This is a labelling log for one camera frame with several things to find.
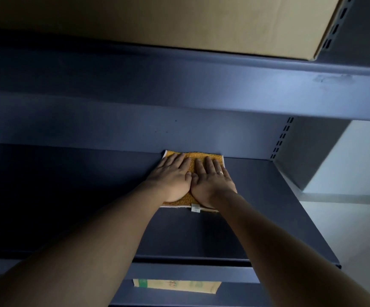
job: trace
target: right hand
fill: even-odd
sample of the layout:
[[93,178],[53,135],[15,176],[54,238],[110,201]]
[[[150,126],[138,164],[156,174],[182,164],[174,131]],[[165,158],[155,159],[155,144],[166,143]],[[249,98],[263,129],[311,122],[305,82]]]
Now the right hand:
[[205,167],[200,160],[195,161],[196,174],[192,174],[191,193],[199,203],[207,208],[215,209],[213,197],[223,191],[236,191],[235,184],[228,170],[217,160],[205,158]]

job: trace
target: shelving unit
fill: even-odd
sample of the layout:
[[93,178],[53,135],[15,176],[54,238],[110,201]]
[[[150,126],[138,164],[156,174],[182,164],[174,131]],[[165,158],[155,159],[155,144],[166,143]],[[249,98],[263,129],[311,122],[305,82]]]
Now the shelving unit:
[[[0,31],[0,274],[132,189],[164,149],[223,154],[240,194],[339,266],[271,160],[296,116],[370,120],[370,51],[334,50],[355,19],[316,62]],[[224,283],[162,297],[132,278]],[[219,214],[160,209],[112,304],[179,301],[270,306]]]

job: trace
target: brown cardboard box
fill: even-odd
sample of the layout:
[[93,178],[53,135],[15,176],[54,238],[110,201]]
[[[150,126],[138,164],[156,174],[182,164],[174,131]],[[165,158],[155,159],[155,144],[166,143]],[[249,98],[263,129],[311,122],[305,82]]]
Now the brown cardboard box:
[[314,59],[339,0],[0,0],[0,28]]

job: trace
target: left hand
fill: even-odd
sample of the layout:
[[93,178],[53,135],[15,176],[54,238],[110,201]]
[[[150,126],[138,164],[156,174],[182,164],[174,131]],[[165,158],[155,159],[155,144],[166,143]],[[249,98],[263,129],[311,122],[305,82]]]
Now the left hand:
[[191,159],[184,158],[183,153],[164,157],[145,181],[161,188],[166,194],[164,201],[168,203],[181,199],[191,187],[192,176],[188,171]]

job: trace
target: towel label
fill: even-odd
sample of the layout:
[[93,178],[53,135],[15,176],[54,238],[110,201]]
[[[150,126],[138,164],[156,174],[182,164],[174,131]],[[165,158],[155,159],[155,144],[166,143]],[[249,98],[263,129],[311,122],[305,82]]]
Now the towel label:
[[201,212],[201,206],[195,204],[195,203],[191,203],[191,211],[192,212]]

